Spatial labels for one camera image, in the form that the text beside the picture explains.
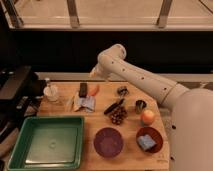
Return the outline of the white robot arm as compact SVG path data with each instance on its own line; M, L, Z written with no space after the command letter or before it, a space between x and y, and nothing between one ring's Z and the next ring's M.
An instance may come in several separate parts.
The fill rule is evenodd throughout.
M123 45L112 45L90 75L117 74L171 111L170 171L213 171L213 90L189 89L126 62L126 55Z

